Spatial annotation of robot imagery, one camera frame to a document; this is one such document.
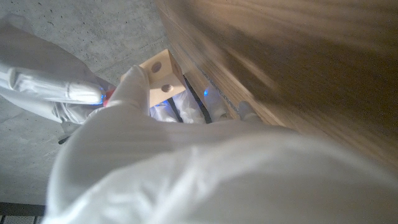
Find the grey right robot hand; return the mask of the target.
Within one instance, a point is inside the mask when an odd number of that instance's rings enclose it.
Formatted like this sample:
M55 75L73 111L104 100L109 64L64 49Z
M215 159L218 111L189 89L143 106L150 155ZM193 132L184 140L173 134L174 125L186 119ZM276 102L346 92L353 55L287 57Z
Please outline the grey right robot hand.
M58 123L83 124L115 86L63 48L34 35L23 16L1 18L1 96Z

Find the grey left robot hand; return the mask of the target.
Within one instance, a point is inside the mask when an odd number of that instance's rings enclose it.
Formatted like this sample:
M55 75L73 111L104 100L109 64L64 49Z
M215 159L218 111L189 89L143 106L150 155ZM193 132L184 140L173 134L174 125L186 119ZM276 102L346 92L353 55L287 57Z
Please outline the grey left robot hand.
M333 142L149 114L133 66L62 147L44 223L396 223L397 174Z

